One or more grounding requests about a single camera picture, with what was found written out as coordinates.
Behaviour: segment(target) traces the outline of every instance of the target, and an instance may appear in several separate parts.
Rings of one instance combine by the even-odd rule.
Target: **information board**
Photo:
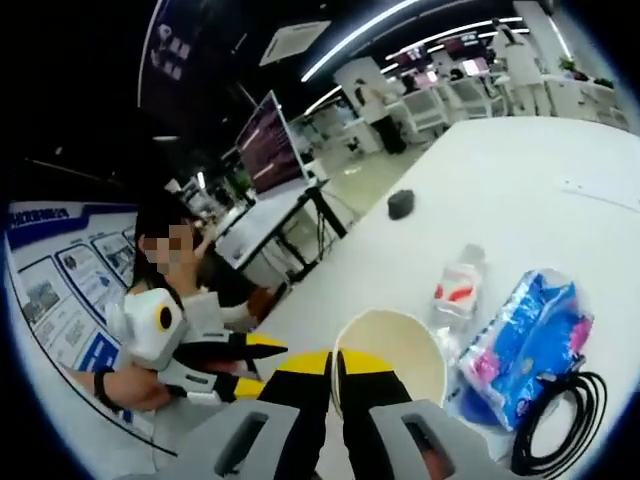
[[[24,320],[62,375],[118,368],[124,355],[106,328],[105,311],[121,300],[133,276],[135,208],[70,202],[13,203],[7,239],[26,292]],[[153,423],[132,412],[114,414],[78,389],[95,409],[137,436],[151,439]]]

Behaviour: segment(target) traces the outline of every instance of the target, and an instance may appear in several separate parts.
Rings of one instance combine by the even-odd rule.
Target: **hand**
[[[104,389],[116,405],[142,412],[157,410],[171,401],[167,388],[158,382],[157,372],[138,365],[107,373]]]
[[[202,260],[205,253],[207,252],[207,248],[209,248],[209,245],[211,245],[211,243],[215,241],[218,233],[216,225],[214,223],[206,225],[203,230],[204,233],[202,235],[202,243],[198,245],[194,252],[198,260]]]

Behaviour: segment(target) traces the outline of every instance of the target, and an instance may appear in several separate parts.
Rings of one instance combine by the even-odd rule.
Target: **display board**
[[[106,328],[110,302],[124,297],[133,274],[135,209],[69,202],[13,203],[7,240],[14,290],[33,339],[61,375],[118,368],[119,342]],[[150,440],[151,419],[113,414],[82,389],[77,393],[113,422]]]
[[[212,154],[229,149],[254,108],[225,74],[234,68],[231,50],[239,40],[226,44],[223,35],[229,15],[240,12],[235,3],[157,0],[141,52],[138,108]]]

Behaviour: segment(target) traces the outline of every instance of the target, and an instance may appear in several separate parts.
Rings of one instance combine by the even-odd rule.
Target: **air vent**
[[[311,22],[281,28],[269,42],[260,66],[305,52],[330,24]]]

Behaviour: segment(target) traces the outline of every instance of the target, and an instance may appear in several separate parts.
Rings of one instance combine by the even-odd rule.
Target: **black cable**
[[[318,212],[317,225],[316,225],[316,241],[318,242],[318,259],[322,260],[324,258],[324,215],[319,208],[316,209]]]
[[[541,475],[542,478],[553,479],[569,470],[589,448],[607,408],[607,385],[600,375],[593,372],[570,372],[553,381],[541,381],[545,388],[531,404],[518,429],[511,470],[518,475]],[[535,457],[531,443],[538,423],[547,407],[565,393],[574,397],[576,405],[571,429],[555,452]]]

